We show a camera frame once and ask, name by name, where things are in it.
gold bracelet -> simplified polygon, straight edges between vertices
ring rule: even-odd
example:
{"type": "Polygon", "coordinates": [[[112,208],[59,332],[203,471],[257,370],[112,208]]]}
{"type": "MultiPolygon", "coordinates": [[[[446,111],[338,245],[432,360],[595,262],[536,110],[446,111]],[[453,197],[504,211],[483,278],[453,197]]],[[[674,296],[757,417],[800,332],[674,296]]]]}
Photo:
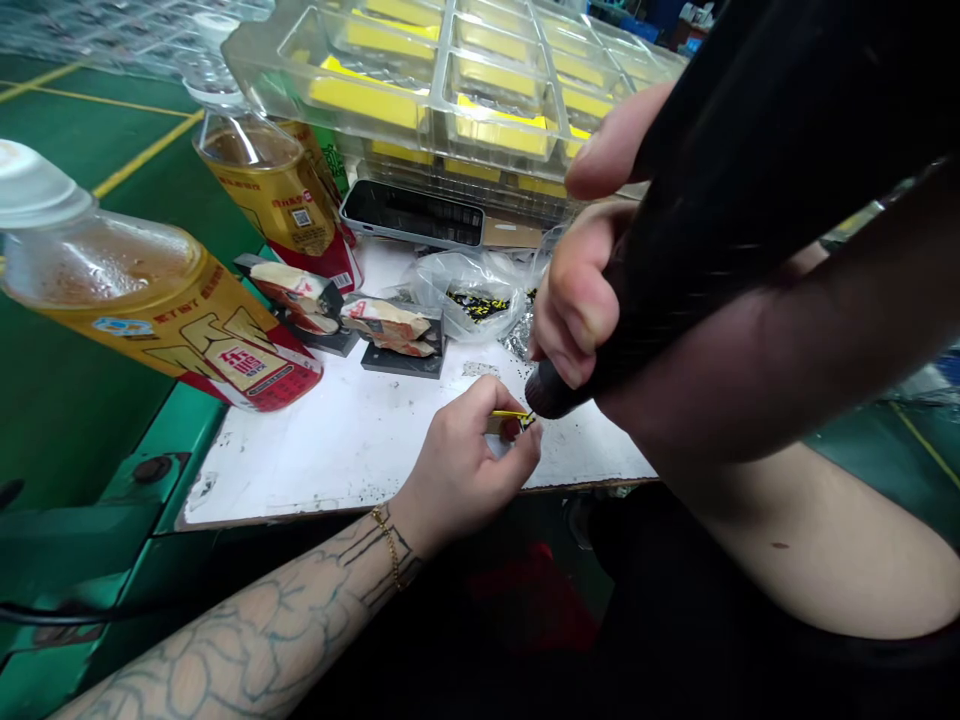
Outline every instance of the gold bracelet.
{"type": "Polygon", "coordinates": [[[407,589],[407,585],[400,580],[400,559],[397,557],[397,548],[393,544],[393,538],[390,536],[390,531],[387,529],[386,523],[383,522],[383,518],[380,517],[381,510],[383,510],[383,505],[377,505],[375,508],[373,508],[373,510],[370,511],[370,515],[372,515],[373,519],[376,520],[377,525],[380,526],[384,536],[387,538],[387,545],[390,547],[390,557],[393,560],[393,583],[397,586],[397,592],[403,592],[407,589]]]}

yellow floor line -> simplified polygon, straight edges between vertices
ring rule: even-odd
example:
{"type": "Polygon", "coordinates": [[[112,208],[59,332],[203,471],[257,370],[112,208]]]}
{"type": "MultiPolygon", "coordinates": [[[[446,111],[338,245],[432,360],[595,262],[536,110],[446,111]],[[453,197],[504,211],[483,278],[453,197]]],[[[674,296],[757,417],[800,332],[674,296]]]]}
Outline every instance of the yellow floor line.
{"type": "MultiPolygon", "coordinates": [[[[16,83],[0,80],[0,85],[14,85],[16,83]]],[[[104,103],[106,105],[117,105],[118,107],[131,108],[133,110],[146,110],[148,112],[161,113],[162,115],[176,115],[177,117],[190,117],[190,113],[180,112],[179,110],[167,110],[166,108],[153,107],[152,105],[138,105],[137,103],[128,103],[122,100],[110,100],[108,98],[99,98],[93,95],[83,95],[82,93],[72,93],[66,90],[54,90],[53,88],[31,87],[27,88],[33,92],[42,92],[49,95],[61,95],[63,97],[75,98],[76,100],[89,100],[90,102],[104,103]]]]}
{"type": "Polygon", "coordinates": [[[162,138],[157,140],[153,145],[148,147],[142,153],[137,155],[133,160],[128,162],[122,168],[117,170],[113,175],[108,177],[102,183],[100,183],[96,189],[93,191],[93,194],[98,198],[102,198],[108,192],[117,187],[120,183],[126,180],[128,177],[133,175],[137,170],[142,168],[150,158],[158,155],[160,151],[170,145],[174,140],[187,132],[190,128],[200,122],[200,119],[203,117],[203,110],[197,110],[193,115],[189,116],[182,123],[177,125],[173,130],[168,132],[162,138]]]}
{"type": "Polygon", "coordinates": [[[913,434],[913,436],[917,439],[917,442],[920,443],[923,446],[923,449],[930,454],[930,457],[933,458],[933,461],[940,466],[940,469],[943,470],[946,476],[953,481],[953,484],[956,485],[958,489],[960,489],[960,477],[958,477],[957,473],[953,471],[953,468],[947,465],[947,461],[944,460],[943,456],[940,455],[936,448],[930,444],[930,441],[920,434],[920,431],[917,430],[917,426],[914,425],[913,421],[907,417],[905,412],[903,412],[903,408],[901,408],[895,402],[891,402],[890,407],[893,408],[893,411],[897,414],[897,417],[900,418],[900,421],[907,426],[907,430],[913,434]]]}
{"type": "Polygon", "coordinates": [[[61,78],[64,75],[69,75],[74,70],[77,70],[82,66],[83,66],[83,63],[79,63],[79,62],[75,62],[70,65],[64,65],[62,68],[51,70],[48,73],[35,77],[33,80],[28,80],[27,82],[20,83],[19,85],[16,85],[10,88],[9,90],[4,90],[2,93],[0,93],[0,102],[6,102],[7,100],[10,100],[11,98],[15,98],[18,95],[23,95],[25,92],[28,92],[29,90],[38,88],[44,83],[48,83],[51,80],[56,80],[57,78],[61,78]]]}

black handle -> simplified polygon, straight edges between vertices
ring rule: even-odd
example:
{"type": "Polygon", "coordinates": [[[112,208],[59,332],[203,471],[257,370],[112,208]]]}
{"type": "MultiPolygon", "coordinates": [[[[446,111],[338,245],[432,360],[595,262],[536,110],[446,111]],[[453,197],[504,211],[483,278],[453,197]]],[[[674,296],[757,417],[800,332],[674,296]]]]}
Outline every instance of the black handle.
{"type": "Polygon", "coordinates": [[[531,408],[562,417],[622,383],[904,177],[955,147],[960,93],[922,4],[734,1],[637,164],[653,182],[604,276],[614,334],[577,391],[549,361],[531,408]]]}

black wire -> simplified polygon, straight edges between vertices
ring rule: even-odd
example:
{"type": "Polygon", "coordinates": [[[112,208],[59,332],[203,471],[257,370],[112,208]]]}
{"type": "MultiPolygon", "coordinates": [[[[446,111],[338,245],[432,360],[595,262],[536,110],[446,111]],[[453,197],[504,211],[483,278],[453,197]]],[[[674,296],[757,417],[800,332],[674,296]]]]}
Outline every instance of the black wire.
{"type": "Polygon", "coordinates": [[[133,605],[109,610],[41,610],[16,603],[0,602],[0,623],[34,625],[39,627],[64,627],[69,625],[103,625],[118,620],[149,615],[169,610],[181,603],[171,602],[155,605],[133,605]]]}

white work surface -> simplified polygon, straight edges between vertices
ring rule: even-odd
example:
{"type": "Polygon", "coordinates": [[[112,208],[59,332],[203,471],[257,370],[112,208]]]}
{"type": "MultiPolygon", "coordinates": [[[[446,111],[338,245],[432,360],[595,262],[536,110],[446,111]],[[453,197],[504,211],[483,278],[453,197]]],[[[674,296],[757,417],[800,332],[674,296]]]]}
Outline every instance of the white work surface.
{"type": "MultiPolygon", "coordinates": [[[[409,245],[368,240],[358,254],[362,290],[376,295],[396,285],[413,259],[409,245]]],[[[466,363],[496,368],[521,402],[533,370],[499,343],[450,342],[440,380],[389,375],[360,366],[366,345],[361,340],[346,358],[317,353],[323,379],[284,410],[258,415],[231,408],[178,529],[361,509],[387,500],[413,469],[434,413],[476,380],[466,363]]],[[[542,458],[525,490],[656,476],[592,401],[560,420],[538,422],[544,424],[542,458]]]]}

